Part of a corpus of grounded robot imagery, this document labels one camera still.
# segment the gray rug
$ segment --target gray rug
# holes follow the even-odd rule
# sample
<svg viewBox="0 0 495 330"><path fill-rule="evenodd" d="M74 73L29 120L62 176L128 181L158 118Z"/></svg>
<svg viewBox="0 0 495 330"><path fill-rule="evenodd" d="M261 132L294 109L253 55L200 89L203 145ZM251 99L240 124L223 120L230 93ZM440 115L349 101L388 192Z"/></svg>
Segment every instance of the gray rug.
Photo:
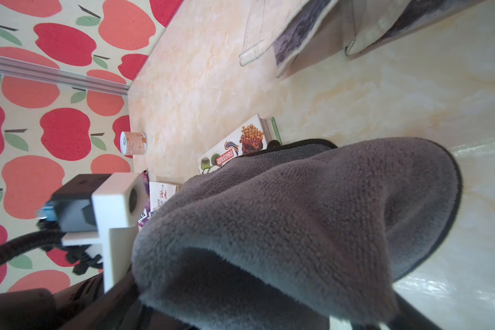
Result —
<svg viewBox="0 0 495 330"><path fill-rule="evenodd" d="M328 329L398 313L392 282L445 238L461 179L434 142L324 140L193 177L133 250L141 300L201 329Z"/></svg>

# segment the book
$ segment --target book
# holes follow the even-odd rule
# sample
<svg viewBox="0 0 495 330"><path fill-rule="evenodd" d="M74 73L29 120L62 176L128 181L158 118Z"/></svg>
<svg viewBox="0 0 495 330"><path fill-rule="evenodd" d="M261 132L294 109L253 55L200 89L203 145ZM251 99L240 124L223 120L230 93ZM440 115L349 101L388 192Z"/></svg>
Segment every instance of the book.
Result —
<svg viewBox="0 0 495 330"><path fill-rule="evenodd" d="M198 159L198 170L200 174L214 172L235 157L266 149L273 140L282 143L275 118L261 119L254 115L203 154Z"/></svg>
<svg viewBox="0 0 495 330"><path fill-rule="evenodd" d="M148 181L147 171L144 171L144 184L147 190L147 203L139 217L139 229L150 219L150 217L163 206L177 191L179 186L173 183Z"/></svg>

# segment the book cover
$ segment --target book cover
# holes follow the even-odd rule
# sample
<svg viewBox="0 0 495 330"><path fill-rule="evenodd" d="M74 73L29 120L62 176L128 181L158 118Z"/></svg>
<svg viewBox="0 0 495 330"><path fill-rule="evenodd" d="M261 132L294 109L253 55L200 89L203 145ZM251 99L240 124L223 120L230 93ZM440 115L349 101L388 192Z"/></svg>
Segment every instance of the book cover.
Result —
<svg viewBox="0 0 495 330"><path fill-rule="evenodd" d="M138 221L140 229L150 219L150 217L178 190L178 185L176 184L148 181L148 178L147 182L145 182L144 179L144 183L148 193L148 198L145 209L141 213Z"/></svg>
<svg viewBox="0 0 495 330"><path fill-rule="evenodd" d="M270 133L263 130L263 121L253 116L241 127L198 159L200 174L216 171L235 157L266 149L271 140Z"/></svg>

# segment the black cable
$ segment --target black cable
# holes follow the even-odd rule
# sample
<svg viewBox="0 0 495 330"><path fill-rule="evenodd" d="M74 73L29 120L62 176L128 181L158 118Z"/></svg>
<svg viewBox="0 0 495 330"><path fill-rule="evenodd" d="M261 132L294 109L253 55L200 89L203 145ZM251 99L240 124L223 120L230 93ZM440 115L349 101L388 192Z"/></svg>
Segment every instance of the black cable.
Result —
<svg viewBox="0 0 495 330"><path fill-rule="evenodd" d="M37 227L40 230L60 230L60 226L57 221L46 221L46 219L40 219L37 222ZM54 249L59 249L60 251L66 252L66 261L68 261L71 264L76 263L77 261L80 261L80 264L75 265L73 268L73 273L77 275L82 275L84 274L88 267L92 267L95 269L103 269L103 263L99 262L101 259L101 256L99 257L90 257L85 250L89 247L90 245L85 245L85 246L72 246L72 247L65 247L62 246L61 244L55 245L53 247L42 247L44 252L50 252L53 248Z"/></svg>
<svg viewBox="0 0 495 330"><path fill-rule="evenodd" d="M64 234L60 230L41 230L5 242L0 245L0 266L33 249L60 245Z"/></svg>

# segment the can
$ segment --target can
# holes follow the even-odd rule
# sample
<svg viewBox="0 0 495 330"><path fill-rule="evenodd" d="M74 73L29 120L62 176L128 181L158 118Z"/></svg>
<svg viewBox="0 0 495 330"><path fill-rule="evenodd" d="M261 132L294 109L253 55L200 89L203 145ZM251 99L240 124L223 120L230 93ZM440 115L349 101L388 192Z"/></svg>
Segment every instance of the can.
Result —
<svg viewBox="0 0 495 330"><path fill-rule="evenodd" d="M121 132L119 145L121 154L125 156L144 155L147 152L147 135L137 132Z"/></svg>

